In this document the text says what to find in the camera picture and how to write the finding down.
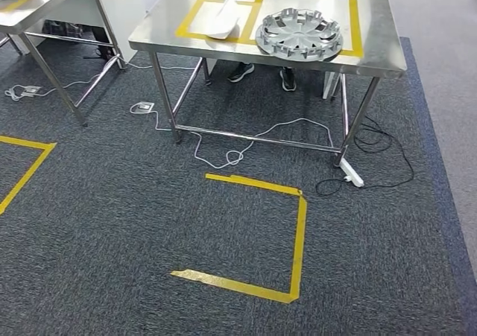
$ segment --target black shoe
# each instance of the black shoe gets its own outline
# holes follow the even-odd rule
[[[239,66],[232,72],[232,74],[229,75],[227,79],[231,83],[238,83],[245,75],[253,72],[254,69],[255,69],[255,67],[252,63],[239,63]]]
[[[294,92],[297,89],[295,75],[293,74],[293,70],[283,67],[280,70],[280,76],[282,77],[282,87],[285,92]]]

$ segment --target gray carpet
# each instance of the gray carpet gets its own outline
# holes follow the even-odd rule
[[[92,47],[45,42],[41,50],[63,82],[90,77],[102,66],[81,59],[93,55]],[[29,57],[0,54],[2,88],[50,86]],[[410,47],[406,54],[413,60]],[[194,61],[161,59],[165,66]],[[144,54],[134,62],[149,64]],[[275,68],[257,66],[232,85],[226,76],[232,68],[219,62],[211,86],[198,79],[179,122],[258,133],[306,116],[340,131],[339,102],[318,98],[319,74],[297,72],[298,89],[291,94],[282,90]],[[177,97],[189,74],[166,71],[169,92]],[[86,129],[57,95],[2,98],[0,134],[58,142],[0,216],[2,334],[471,332],[475,280],[466,287],[466,299],[462,280],[454,279],[456,267],[472,271],[466,268],[469,259],[462,243],[454,246],[462,260],[453,262],[443,230],[447,216],[440,214],[442,200],[426,162],[429,151],[419,124],[423,117],[414,103],[412,82],[419,77],[412,69],[410,74],[383,82],[369,115],[403,143],[416,172],[413,182],[389,190],[344,186],[318,197],[315,182],[343,176],[331,167],[329,154],[263,144],[238,166],[218,172],[303,191],[308,213],[301,293],[290,305],[169,275],[194,269],[286,292],[297,201],[206,180],[205,173],[214,171],[193,159],[196,137],[186,134],[173,145],[169,133],[154,130],[154,116],[130,115],[134,103],[154,101],[164,124],[152,72],[108,75],[83,107],[89,119]],[[348,79],[352,112],[368,82]],[[340,134],[334,135],[335,143]],[[270,135],[326,141],[323,131],[307,124]],[[200,154],[220,164],[226,151],[245,145],[205,136]],[[28,155],[19,156],[1,164],[2,185],[26,168]],[[395,146],[374,156],[353,146],[348,160],[370,185],[409,173]],[[451,200],[443,202],[454,208]]]

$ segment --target yellow tape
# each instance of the yellow tape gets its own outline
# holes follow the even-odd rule
[[[192,280],[195,282],[202,282],[204,284],[217,286],[218,288],[237,291],[239,293],[252,295],[254,297],[261,297],[263,299],[284,302],[285,304],[288,304],[294,300],[290,294],[282,293],[281,291],[262,288],[257,285],[245,284],[245,282],[237,282],[235,280],[226,279],[226,278],[222,278],[220,276],[201,273],[199,271],[195,271],[195,270],[190,270],[190,269],[183,270],[183,271],[174,270],[171,274],[174,276],[179,276],[180,278]]]
[[[0,8],[0,13],[10,12],[10,11],[12,11],[12,10],[15,10],[15,9],[23,5],[23,3],[27,2],[27,1],[29,1],[29,0],[16,0],[15,2],[9,4],[7,7]]]
[[[301,282],[301,266],[303,264],[306,224],[306,201],[303,196],[300,196],[300,201],[298,202],[298,216],[297,218],[297,232],[295,233],[295,248],[293,252],[291,283],[290,285],[290,294],[297,299],[300,297],[300,283]]]
[[[348,0],[349,3],[349,24],[351,33],[352,51],[343,49],[340,55],[349,57],[362,58],[364,55],[363,44],[361,41],[361,27],[359,26],[359,13],[358,0]]]
[[[205,34],[189,32],[189,27],[195,18],[197,13],[205,2],[212,3],[223,3],[225,0],[196,0],[195,3],[186,15],[186,17],[176,29],[177,37],[184,38],[194,38],[194,39],[203,39],[211,40],[214,39],[206,36]],[[361,40],[361,28],[359,25],[359,14],[358,11],[358,0],[349,0],[349,4],[349,20],[350,20],[350,34],[351,44],[352,49],[343,49],[340,55],[349,56],[349,57],[363,57],[363,45]],[[223,39],[225,42],[230,43],[239,43],[247,45],[256,45],[254,39],[251,39],[253,28],[255,26],[257,19],[260,13],[260,9],[262,7],[263,0],[254,0],[254,2],[249,1],[237,1],[237,4],[251,6],[251,12],[248,14],[248,18],[245,22],[244,29],[240,34],[240,37],[227,37]]]
[[[32,165],[31,165],[22,178],[20,179],[11,191],[7,194],[7,197],[4,198],[0,203],[0,215],[4,213],[7,206],[8,206],[15,196],[20,192],[28,180],[29,180],[43,161],[45,161],[48,155],[49,155],[55,146],[56,143],[44,144],[42,142],[34,142],[23,139],[15,139],[13,137],[0,136],[0,142],[5,142],[11,145],[19,145],[26,148],[38,148],[43,150]]]
[[[282,186],[282,185],[278,185],[276,183],[269,183],[269,182],[264,182],[264,181],[260,181],[260,180],[253,180],[251,178],[242,177],[242,176],[232,175],[231,178],[232,179],[233,182],[240,183],[242,185],[258,187],[258,188],[263,188],[263,189],[269,189],[271,191],[287,193],[287,194],[291,194],[293,196],[298,196],[298,197],[301,196],[301,191],[300,191],[298,188]]]
[[[235,280],[222,278],[221,276],[206,274],[190,269],[183,271],[174,270],[171,272],[171,275],[193,280],[195,282],[202,282],[205,284],[216,286],[218,288],[253,295],[254,297],[261,297],[263,299],[283,302],[285,304],[288,304],[290,302],[292,302],[293,300],[296,300],[300,297],[300,283],[301,282],[301,266],[303,262],[303,244],[305,241],[305,226],[306,218],[306,201],[303,196],[301,191],[297,188],[281,186],[275,183],[254,180],[251,178],[235,175],[227,177],[220,176],[219,174],[205,174],[205,178],[209,180],[237,183],[245,186],[269,189],[271,191],[278,191],[299,197],[298,213],[297,218],[297,230],[295,232],[295,245],[293,252],[293,265],[291,267],[290,292],[287,294],[281,291],[263,288],[257,285],[246,284],[245,282],[237,282]]]
[[[5,142],[6,144],[11,144],[11,145],[23,146],[25,148],[38,148],[40,150],[47,150],[48,148],[51,148],[51,145],[55,145],[55,144],[44,144],[42,142],[36,142],[36,141],[16,139],[14,137],[9,137],[9,136],[0,136],[0,142]]]
[[[260,181],[260,180],[254,180],[251,178],[235,176],[233,174],[229,177],[220,176],[219,174],[205,174],[205,178],[209,179],[209,180],[237,183],[239,185],[269,189],[271,191],[291,194],[293,196],[298,196],[298,197],[302,195],[302,192],[297,188],[282,186],[282,185],[278,185],[276,183],[269,183],[269,182],[264,182],[264,181]]]

